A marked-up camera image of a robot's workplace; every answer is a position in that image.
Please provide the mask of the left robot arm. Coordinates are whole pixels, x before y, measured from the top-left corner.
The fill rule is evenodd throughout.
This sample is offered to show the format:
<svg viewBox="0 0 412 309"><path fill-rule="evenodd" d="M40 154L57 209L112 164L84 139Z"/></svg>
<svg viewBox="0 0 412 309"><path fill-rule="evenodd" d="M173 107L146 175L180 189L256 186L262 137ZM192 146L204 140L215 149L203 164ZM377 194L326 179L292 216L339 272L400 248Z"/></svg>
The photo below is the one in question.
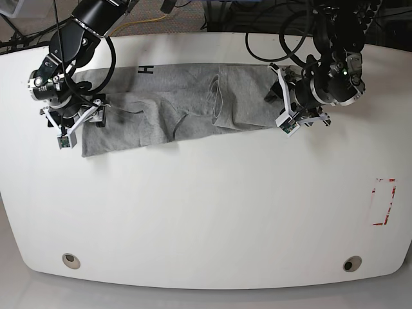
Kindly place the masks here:
<svg viewBox="0 0 412 309"><path fill-rule="evenodd" d="M279 29L283 51L302 69L300 80L289 84L295 95L291 108L298 120L320 117L329 123L324 105L350 105L365 91L361 55L365 34L355 14L355 1L308 1L307 5ZM300 17L306 18L305 30L312 32L320 59L308 55L302 61L286 44L286 29Z"/></svg>

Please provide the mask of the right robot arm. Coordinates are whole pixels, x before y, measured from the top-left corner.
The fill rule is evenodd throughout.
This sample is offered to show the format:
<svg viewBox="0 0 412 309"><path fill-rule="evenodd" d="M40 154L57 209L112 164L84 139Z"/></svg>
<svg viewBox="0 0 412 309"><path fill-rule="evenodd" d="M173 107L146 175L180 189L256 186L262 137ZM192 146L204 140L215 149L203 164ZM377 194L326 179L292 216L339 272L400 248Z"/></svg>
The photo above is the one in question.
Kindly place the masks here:
<svg viewBox="0 0 412 309"><path fill-rule="evenodd" d="M81 1L70 18L49 42L49 53L38 70L31 73L28 89L34 100L44 101L51 109L51 120L66 132L74 125L81 111L96 108L103 99L102 90L113 76L116 53L109 36L116 26L135 6L135 1ZM75 82L76 69L87 65L95 49L105 40L111 53L111 66L106 78L97 86L91 82Z"/></svg>

